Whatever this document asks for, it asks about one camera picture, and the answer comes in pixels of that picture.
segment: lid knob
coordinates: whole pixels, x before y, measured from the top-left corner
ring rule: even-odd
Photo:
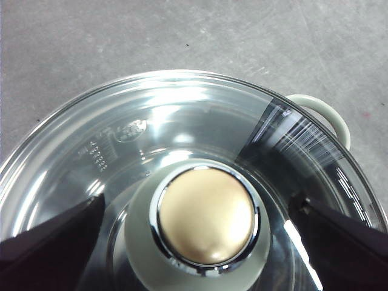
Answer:
[[[233,175],[207,167],[177,176],[159,205],[167,244],[176,254],[203,265],[239,254],[252,236],[254,215],[246,188]]]

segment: glass surface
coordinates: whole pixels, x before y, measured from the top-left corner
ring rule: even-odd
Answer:
[[[164,71],[82,95],[29,136],[1,170],[0,240],[103,192],[101,233],[78,289],[141,290],[125,254],[125,208],[154,171],[189,158],[228,164],[265,189],[272,244],[251,290],[319,289],[287,222],[293,193],[386,231],[349,153],[301,109],[233,78]]]

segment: pot handle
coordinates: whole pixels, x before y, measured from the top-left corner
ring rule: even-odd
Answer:
[[[309,95],[292,94],[286,96],[294,103],[307,107],[322,115],[334,128],[335,134],[347,150],[350,150],[350,132],[341,115],[328,103]]]

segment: cooking pot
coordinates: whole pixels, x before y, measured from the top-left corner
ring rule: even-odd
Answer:
[[[314,97],[200,71],[134,75],[61,107],[3,163],[0,241],[103,193],[77,290],[322,290],[293,196],[387,232],[349,149],[346,123]]]

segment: pot lid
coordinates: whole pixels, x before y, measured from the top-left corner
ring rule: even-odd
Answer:
[[[0,241],[104,193],[101,231],[78,289],[144,289],[125,252],[127,206],[155,172],[190,159],[225,164],[264,189],[270,247],[251,290],[321,288],[289,229],[294,193],[386,231],[357,164],[307,112],[244,81],[172,70],[94,89],[35,128],[1,168]]]

